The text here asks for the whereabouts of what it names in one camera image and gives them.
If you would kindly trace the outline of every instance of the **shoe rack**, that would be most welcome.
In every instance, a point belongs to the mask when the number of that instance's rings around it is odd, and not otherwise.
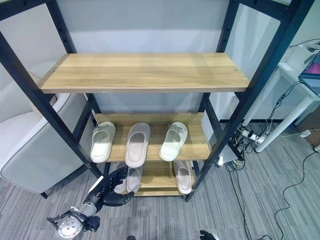
[[[53,129],[97,178],[102,175],[101,171],[79,144],[92,110],[96,113],[98,122],[103,119],[116,125],[116,137],[108,161],[125,159],[125,141],[133,121],[151,125],[146,170],[143,171],[142,179],[143,191],[138,192],[138,195],[179,194],[176,191],[177,183],[172,172],[172,163],[160,160],[158,153],[169,124],[175,121],[186,124],[189,136],[178,159],[193,163],[195,179],[192,192],[185,198],[188,202],[212,165],[217,163],[224,147],[228,145],[233,148],[230,146],[230,139],[276,69],[314,1],[293,0],[287,4],[274,0],[229,1],[216,52],[108,54],[77,53],[56,0],[23,1],[24,4],[18,0],[4,1],[0,3],[0,21],[45,4],[67,54],[35,84],[0,32],[0,62]],[[240,4],[280,22],[250,82],[225,53]],[[212,92],[234,92],[239,99],[239,104],[224,130],[209,100]],[[56,93],[87,95],[87,103],[73,132],[49,104]],[[98,114],[101,111],[94,93],[203,93],[203,96],[197,113],[124,115]],[[200,124],[204,111],[217,139],[212,148],[208,148]],[[91,119],[94,124],[97,123],[94,117]],[[198,160],[205,160],[201,169]]]
[[[67,54],[42,78],[44,93],[239,92],[249,81],[225,53]],[[136,196],[180,196],[172,162],[159,151],[173,122],[187,126],[178,161],[207,160],[210,148],[202,129],[203,112],[172,114],[95,114],[98,124],[116,126],[110,157],[123,162],[130,128],[139,122],[151,133]]]

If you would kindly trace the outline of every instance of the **white desk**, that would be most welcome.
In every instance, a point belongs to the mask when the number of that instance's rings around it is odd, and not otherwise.
[[[257,112],[257,110],[260,108],[260,103],[263,102],[268,94],[272,91],[272,89],[275,87],[276,83],[279,81],[281,77],[284,77],[286,80],[290,82],[290,84],[293,84],[298,81],[298,76],[303,71],[305,66],[307,64],[304,64],[304,60],[306,59],[306,56],[308,56],[307,53],[302,54],[304,55],[302,58],[300,58],[300,64],[298,67],[293,69],[289,64],[286,62],[280,62],[278,64],[278,69],[274,72],[274,74],[271,76],[270,80],[266,84],[266,86],[263,89],[262,94],[257,98],[257,100],[254,102],[248,113],[246,114],[244,121],[242,123],[243,126],[247,126],[254,114]],[[255,149],[256,152],[260,153],[262,150],[264,150],[276,137],[278,137],[296,118],[300,116],[300,114],[305,111],[314,101],[320,101],[320,96],[315,95],[312,91],[310,91],[304,84],[298,84],[296,86],[299,91],[301,91],[304,95],[304,98],[301,99],[301,102],[289,113],[289,115],[274,129],[274,131],[265,138],[265,140]]]

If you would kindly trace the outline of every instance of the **wooden board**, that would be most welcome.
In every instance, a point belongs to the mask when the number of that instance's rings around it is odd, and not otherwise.
[[[178,190],[172,190],[172,191],[168,191],[168,190],[140,190],[138,191],[134,196],[135,197],[155,197],[155,196],[182,196],[183,194],[181,194]]]
[[[44,93],[243,92],[248,79],[225,53],[76,53],[38,83]]]
[[[191,172],[191,184],[194,183],[192,163],[189,162]],[[135,194],[143,196],[182,196],[178,190],[177,179],[173,162],[146,162],[143,165],[141,186]]]
[[[178,189],[173,162],[146,162],[143,165],[140,189],[154,188]]]
[[[136,123],[144,122],[151,126],[170,125],[174,122],[182,122],[185,125],[200,125],[203,112],[197,113],[148,113],[148,114],[95,114],[98,124],[112,122],[116,126],[132,126]]]
[[[108,162],[123,162],[127,149],[127,138],[131,126],[117,126]],[[168,130],[167,125],[151,125],[146,161],[160,161],[159,151]],[[177,160],[206,160],[210,154],[201,125],[187,125],[188,137]]]

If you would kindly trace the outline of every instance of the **slide sandal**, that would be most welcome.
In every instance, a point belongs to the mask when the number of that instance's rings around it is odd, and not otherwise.
[[[126,167],[126,163],[125,162],[112,162],[110,164],[110,169],[109,169],[109,174],[111,174],[112,172],[114,172],[117,169],[120,169],[122,167]],[[114,192],[117,194],[122,194],[125,190],[126,190],[126,186],[127,186],[127,178],[122,180],[123,183],[115,186],[114,188]]]
[[[126,180],[126,190],[128,193],[130,192],[138,192],[141,183],[141,176],[144,166],[140,166],[138,168],[128,168],[128,177]]]
[[[102,122],[93,130],[91,160],[94,163],[102,163],[108,160],[115,134],[116,127],[110,121]]]
[[[160,158],[167,162],[175,160],[178,157],[181,148],[185,144],[187,136],[188,129],[186,125],[179,121],[172,123],[166,132],[164,142],[160,149]]]
[[[173,168],[179,192],[182,194],[191,193],[191,173],[187,161],[174,161]]]
[[[138,168],[144,164],[150,138],[150,126],[144,122],[133,125],[126,142],[125,164]]]

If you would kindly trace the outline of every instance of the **gray carpet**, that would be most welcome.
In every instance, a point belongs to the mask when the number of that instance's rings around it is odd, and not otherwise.
[[[257,124],[251,127],[259,129]],[[290,133],[296,133],[293,127],[283,134]],[[292,136],[278,137],[262,153],[247,155],[239,177],[252,239],[264,234],[280,239],[273,215],[286,206],[282,190],[301,180],[302,161],[312,152],[304,138]],[[302,184],[286,192],[291,208],[278,215],[285,240],[320,239],[320,153],[307,160],[305,174]],[[50,189],[46,200],[0,179],[0,239],[53,239],[54,228],[46,217],[78,206],[95,180],[89,171],[70,176]],[[202,229],[216,233],[220,240],[246,239],[224,167],[213,167],[188,203],[181,197],[136,197],[122,207],[104,207],[98,215],[99,230],[86,232],[84,240],[125,240],[129,235],[137,240],[196,240]]]

